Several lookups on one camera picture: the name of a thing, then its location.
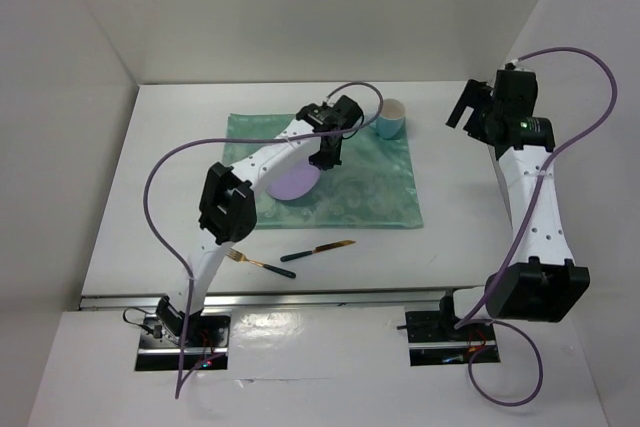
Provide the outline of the green patterned cloth placemat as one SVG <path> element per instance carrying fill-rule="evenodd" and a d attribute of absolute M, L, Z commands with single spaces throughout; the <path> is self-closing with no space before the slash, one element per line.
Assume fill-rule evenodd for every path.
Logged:
<path fill-rule="evenodd" d="M 266 191 L 256 200 L 259 229 L 423 226 L 406 130 L 380 138 L 373 127 L 343 142 L 342 164 L 321 171 L 317 184 L 292 201 Z"/>

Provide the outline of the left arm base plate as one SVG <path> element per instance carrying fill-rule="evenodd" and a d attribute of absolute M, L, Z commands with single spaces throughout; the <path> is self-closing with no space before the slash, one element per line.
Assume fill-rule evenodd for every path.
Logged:
<path fill-rule="evenodd" d="M 140 328 L 136 355 L 137 372 L 177 371 L 180 344 L 162 323 L 145 315 L 134 324 Z M 184 370 L 198 364 L 202 371 L 226 370 L 231 316 L 227 314 L 203 315 L 193 336 L 186 341 Z"/>

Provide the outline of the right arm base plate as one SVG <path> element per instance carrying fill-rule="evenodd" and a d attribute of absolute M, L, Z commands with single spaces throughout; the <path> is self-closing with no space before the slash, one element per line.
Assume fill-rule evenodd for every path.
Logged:
<path fill-rule="evenodd" d="M 467 364 L 476 354 L 476 363 L 499 363 L 500 354 L 491 326 L 470 325 L 450 329 L 440 312 L 407 311 L 398 327 L 408 340 L 412 367 Z"/>

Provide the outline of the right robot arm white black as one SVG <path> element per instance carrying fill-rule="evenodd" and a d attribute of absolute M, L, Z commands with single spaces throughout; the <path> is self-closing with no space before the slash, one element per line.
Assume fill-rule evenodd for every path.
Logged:
<path fill-rule="evenodd" d="M 553 127 L 533 114 L 538 84 L 532 73 L 500 72 L 496 84 L 469 80 L 446 124 L 454 128 L 466 109 L 467 135 L 494 150 L 496 175 L 506 188 L 512 244 L 498 271 L 484 286 L 457 289 L 436 326 L 448 339 L 460 338 L 472 323 L 519 320 L 558 323 L 590 285 L 564 234 L 552 156 Z"/>

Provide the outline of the light blue mug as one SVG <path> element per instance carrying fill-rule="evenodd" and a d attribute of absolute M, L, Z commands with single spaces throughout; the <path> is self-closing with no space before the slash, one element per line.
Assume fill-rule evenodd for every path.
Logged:
<path fill-rule="evenodd" d="M 402 130 L 405 123 L 406 109 L 397 99 L 385 99 L 382 110 L 372 123 L 373 130 L 382 139 L 395 138 Z"/>

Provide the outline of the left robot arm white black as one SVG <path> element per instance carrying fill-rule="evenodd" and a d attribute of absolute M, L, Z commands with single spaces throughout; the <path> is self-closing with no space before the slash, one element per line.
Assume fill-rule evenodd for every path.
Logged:
<path fill-rule="evenodd" d="M 310 104 L 274 139 L 251 142 L 259 149 L 229 166 L 216 162 L 207 171 L 198 209 L 197 244 L 187 258 L 151 231 L 186 269 L 187 286 L 165 294 L 156 315 L 163 336 L 176 346 L 196 337 L 197 322 L 214 276 L 232 247 L 257 223 L 256 198 L 297 163 L 306 160 L 322 170 L 341 163 L 343 136 L 354 131 L 362 117 L 345 97 L 333 105 Z"/>

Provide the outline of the purple plastic plate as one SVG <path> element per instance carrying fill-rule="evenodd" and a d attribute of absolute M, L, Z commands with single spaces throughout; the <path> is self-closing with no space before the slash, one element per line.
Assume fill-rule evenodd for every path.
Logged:
<path fill-rule="evenodd" d="M 266 192 L 274 199 L 292 201 L 306 195 L 319 181 L 321 171 L 308 161 L 301 161 L 274 181 Z"/>

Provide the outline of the gold fork black handle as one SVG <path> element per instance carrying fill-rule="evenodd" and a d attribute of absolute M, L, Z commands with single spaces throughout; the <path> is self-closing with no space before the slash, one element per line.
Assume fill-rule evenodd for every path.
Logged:
<path fill-rule="evenodd" d="M 260 262 L 257 260 L 253 260 L 248 258 L 245 254 L 235 250 L 235 249 L 230 249 L 227 253 L 226 256 L 238 263 L 248 263 L 254 266 L 257 266 L 259 268 L 262 268 L 264 270 L 270 271 L 272 273 L 275 273 L 277 275 L 289 278 L 289 279 L 295 279 L 297 277 L 297 275 L 287 269 L 281 268 L 281 267 L 277 267 L 268 263 L 264 263 L 264 262 Z"/>

